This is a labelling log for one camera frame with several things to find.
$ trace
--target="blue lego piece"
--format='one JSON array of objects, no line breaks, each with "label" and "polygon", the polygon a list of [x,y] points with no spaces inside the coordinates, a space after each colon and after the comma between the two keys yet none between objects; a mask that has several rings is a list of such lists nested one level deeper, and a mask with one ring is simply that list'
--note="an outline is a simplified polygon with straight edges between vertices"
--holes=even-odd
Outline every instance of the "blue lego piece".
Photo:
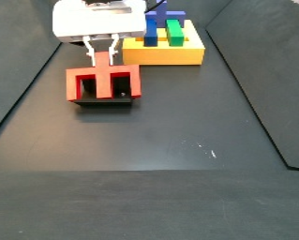
[{"label": "blue lego piece", "polygon": [[181,23],[181,26],[185,27],[186,12],[167,11],[167,1],[165,1],[155,11],[151,11],[146,14],[146,18],[156,21],[158,28],[166,27],[166,20],[169,19],[178,20]]},{"label": "blue lego piece", "polygon": [[147,19],[147,33],[144,35],[144,46],[158,46],[158,34],[156,34],[156,22],[152,19]]}]

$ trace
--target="yellow lego base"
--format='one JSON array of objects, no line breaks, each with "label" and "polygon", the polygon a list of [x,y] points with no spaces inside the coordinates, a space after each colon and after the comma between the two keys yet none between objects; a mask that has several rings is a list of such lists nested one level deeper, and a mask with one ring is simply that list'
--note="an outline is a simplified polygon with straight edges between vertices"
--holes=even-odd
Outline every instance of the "yellow lego base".
[{"label": "yellow lego base", "polygon": [[191,20],[185,21],[183,47],[171,47],[165,28],[158,28],[158,47],[144,47],[143,38],[126,38],[123,44],[124,65],[202,65],[205,44]]}]

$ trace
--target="dark gray mat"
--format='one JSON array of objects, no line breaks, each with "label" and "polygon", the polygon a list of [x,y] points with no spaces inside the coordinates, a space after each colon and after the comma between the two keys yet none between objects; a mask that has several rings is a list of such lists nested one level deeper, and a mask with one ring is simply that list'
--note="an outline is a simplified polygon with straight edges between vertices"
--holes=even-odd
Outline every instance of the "dark gray mat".
[{"label": "dark gray mat", "polygon": [[66,101],[66,68],[90,66],[63,45],[0,129],[0,170],[283,169],[223,59],[202,67],[142,67],[143,97],[128,108]]},{"label": "dark gray mat", "polygon": [[285,160],[299,168],[299,6],[233,1],[209,32]]},{"label": "dark gray mat", "polygon": [[0,240],[299,240],[299,172],[0,172]]},{"label": "dark gray mat", "polygon": [[51,8],[48,0],[0,1],[0,122],[59,45]]}]

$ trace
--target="red lego block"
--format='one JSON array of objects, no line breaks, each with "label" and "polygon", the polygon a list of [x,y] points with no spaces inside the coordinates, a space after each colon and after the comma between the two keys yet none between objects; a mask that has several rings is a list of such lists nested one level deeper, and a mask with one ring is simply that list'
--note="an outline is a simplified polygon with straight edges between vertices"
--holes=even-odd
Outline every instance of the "red lego block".
[{"label": "red lego block", "polygon": [[82,99],[82,81],[95,79],[96,96],[99,99],[111,99],[112,78],[130,77],[130,92],[132,98],[142,97],[139,65],[111,66],[110,53],[95,53],[95,67],[67,69],[67,100]]}]

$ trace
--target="green lego piece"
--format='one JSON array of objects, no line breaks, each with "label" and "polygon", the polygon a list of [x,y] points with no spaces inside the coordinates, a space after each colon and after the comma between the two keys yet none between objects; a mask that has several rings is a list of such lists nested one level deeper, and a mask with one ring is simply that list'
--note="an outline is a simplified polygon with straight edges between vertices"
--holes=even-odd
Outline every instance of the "green lego piece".
[{"label": "green lego piece", "polygon": [[166,31],[170,46],[182,47],[185,45],[185,34],[178,20],[175,19],[166,20]]}]

